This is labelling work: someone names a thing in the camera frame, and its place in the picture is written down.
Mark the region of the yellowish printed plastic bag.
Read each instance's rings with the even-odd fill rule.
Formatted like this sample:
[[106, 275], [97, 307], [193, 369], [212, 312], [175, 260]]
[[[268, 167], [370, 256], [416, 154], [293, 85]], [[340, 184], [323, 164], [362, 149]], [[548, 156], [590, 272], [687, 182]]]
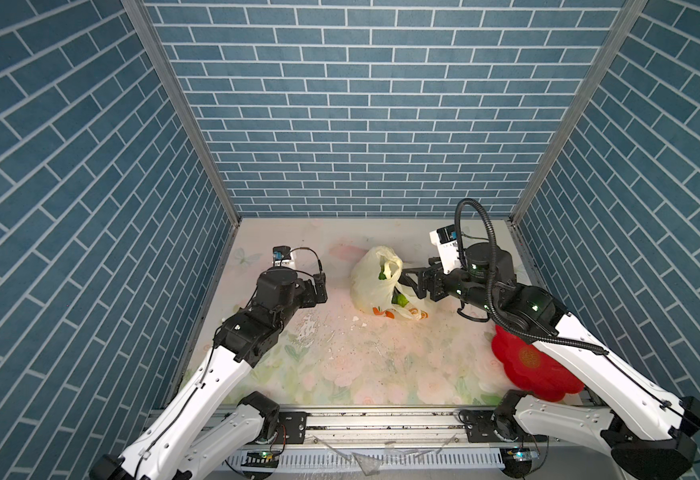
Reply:
[[431, 317], [435, 304], [419, 299], [402, 280], [404, 263], [387, 246], [370, 249], [350, 275], [350, 297], [365, 314], [396, 320], [420, 321]]

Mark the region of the red flower shaped plate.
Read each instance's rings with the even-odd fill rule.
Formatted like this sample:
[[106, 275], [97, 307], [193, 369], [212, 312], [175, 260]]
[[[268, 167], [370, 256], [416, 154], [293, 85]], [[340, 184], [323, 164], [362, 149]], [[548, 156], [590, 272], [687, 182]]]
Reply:
[[500, 326], [495, 327], [491, 347], [510, 381], [538, 398], [559, 402], [585, 388], [584, 383], [558, 361]]

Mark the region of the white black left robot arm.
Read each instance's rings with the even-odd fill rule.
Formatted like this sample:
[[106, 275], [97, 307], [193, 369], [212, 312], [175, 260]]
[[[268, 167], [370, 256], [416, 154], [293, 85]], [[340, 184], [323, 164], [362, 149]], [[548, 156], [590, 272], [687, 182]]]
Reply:
[[280, 407], [260, 392], [244, 397], [211, 430], [222, 401], [272, 349], [294, 314], [328, 300], [326, 275], [273, 266], [260, 274], [247, 306], [216, 330], [212, 347], [160, 416], [122, 453], [105, 454], [92, 479], [204, 479], [250, 443], [285, 437]]

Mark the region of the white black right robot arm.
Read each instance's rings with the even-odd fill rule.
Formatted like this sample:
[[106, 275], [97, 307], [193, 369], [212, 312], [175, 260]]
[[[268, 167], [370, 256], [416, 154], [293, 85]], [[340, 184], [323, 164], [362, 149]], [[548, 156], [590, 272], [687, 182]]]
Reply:
[[487, 242], [467, 249], [466, 263], [432, 258], [409, 268], [402, 283], [416, 297], [453, 297], [485, 310], [503, 328], [519, 328], [522, 344], [548, 355], [601, 400], [599, 406], [547, 401], [529, 389], [507, 393], [494, 410], [498, 437], [518, 442], [538, 435], [611, 457], [635, 479], [678, 479], [697, 461], [700, 400], [657, 386], [609, 351], [548, 291], [517, 280], [509, 252]]

